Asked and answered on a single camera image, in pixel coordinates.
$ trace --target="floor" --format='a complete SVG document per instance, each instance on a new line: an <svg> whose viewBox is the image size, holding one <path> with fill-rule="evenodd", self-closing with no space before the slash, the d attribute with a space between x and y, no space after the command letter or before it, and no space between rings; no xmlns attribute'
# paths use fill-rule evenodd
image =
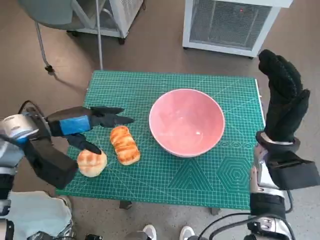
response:
<svg viewBox="0 0 320 240"><path fill-rule="evenodd" d="M94 35L78 38L64 31L43 27L42 36L49 62L56 78L44 70L34 23L16 1L0 0L0 118L15 114L20 104L32 99L45 114L81 105L92 72L98 69L97 41ZM310 106L297 136L298 154L314 160L320 168L320 1L294 0L282 9L263 48L285 56L301 72L304 86L311 90ZM269 101L268 79L259 72L258 60L245 57L182 48L184 0L148 0L134 22L125 45L103 37L105 69L145 72L174 72L212 75L251 76L258 79L264 109ZM66 151L61 139L56 146ZM24 159L15 179L15 191L54 189L35 177ZM293 193L294 211L287 216L297 239L320 236L320 189L313 187ZM192 226L199 233L213 221L203 207L136 203L128 211L118 209L118 202L105 199L73 197L78 239L86 233L122 240L126 233L153 223L160 240L176 240L182 226ZM220 215L233 210L224 209ZM217 239L242 239L245 226L222 233Z"/></svg>

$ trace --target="green cutting mat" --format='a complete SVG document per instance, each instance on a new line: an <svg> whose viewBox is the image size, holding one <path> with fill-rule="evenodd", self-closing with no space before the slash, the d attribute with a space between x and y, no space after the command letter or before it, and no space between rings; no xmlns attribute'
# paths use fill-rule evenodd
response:
<svg viewBox="0 0 320 240"><path fill-rule="evenodd" d="M153 103L173 89L191 88L214 98L225 117L221 141L195 158L175 157L151 135L149 111ZM111 129L96 127L87 140L108 155L105 170L95 178L76 174L58 194L133 202L247 209L249 169L256 131L264 126L254 78L172 73L95 71L84 106L123 107L123 115L141 151L140 161L121 165L109 142ZM77 159L70 147L68 155Z"/></svg>

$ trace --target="braided bread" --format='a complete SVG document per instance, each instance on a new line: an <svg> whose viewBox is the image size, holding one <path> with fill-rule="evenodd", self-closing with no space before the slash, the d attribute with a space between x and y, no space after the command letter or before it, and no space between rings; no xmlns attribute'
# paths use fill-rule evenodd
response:
<svg viewBox="0 0 320 240"><path fill-rule="evenodd" d="M140 152L126 126L117 126L114 128L110 133L110 142L122 165L127 166L139 161Z"/></svg>

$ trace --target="bread roll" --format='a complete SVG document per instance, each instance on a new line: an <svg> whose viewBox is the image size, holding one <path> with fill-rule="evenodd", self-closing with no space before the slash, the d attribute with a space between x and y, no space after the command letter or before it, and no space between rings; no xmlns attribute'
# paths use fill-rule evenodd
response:
<svg viewBox="0 0 320 240"><path fill-rule="evenodd" d="M89 150L82 150L77 158L79 171L84 176L93 178L98 176L107 165L107 155L101 151L101 155Z"/></svg>
<svg viewBox="0 0 320 240"><path fill-rule="evenodd" d="M126 126L117 126L114 128L110 133L110 142L122 165L127 166L139 161L140 152Z"/></svg>

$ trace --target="black glove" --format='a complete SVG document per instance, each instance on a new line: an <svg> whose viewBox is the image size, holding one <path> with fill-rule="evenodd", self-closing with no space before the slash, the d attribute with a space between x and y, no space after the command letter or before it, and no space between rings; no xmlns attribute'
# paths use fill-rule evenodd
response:
<svg viewBox="0 0 320 240"><path fill-rule="evenodd" d="M95 126L113 128L117 124L130 124L134 120L126 116L118 116L123 112L120 107L93 106L86 108L76 106L57 111L46 118L54 137L65 137L69 144L80 149L101 154L101 150L88 142L82 132L90 131Z"/></svg>
<svg viewBox="0 0 320 240"><path fill-rule="evenodd" d="M273 141L293 142L309 106L310 91L301 75L283 56L270 50L259 54L259 69L269 78L270 102L264 132Z"/></svg>
<svg viewBox="0 0 320 240"><path fill-rule="evenodd" d="M127 116L118 116L117 114L124 111L121 107L92 106L91 124L100 125L104 128L113 128L117 124L131 124L134 120Z"/></svg>

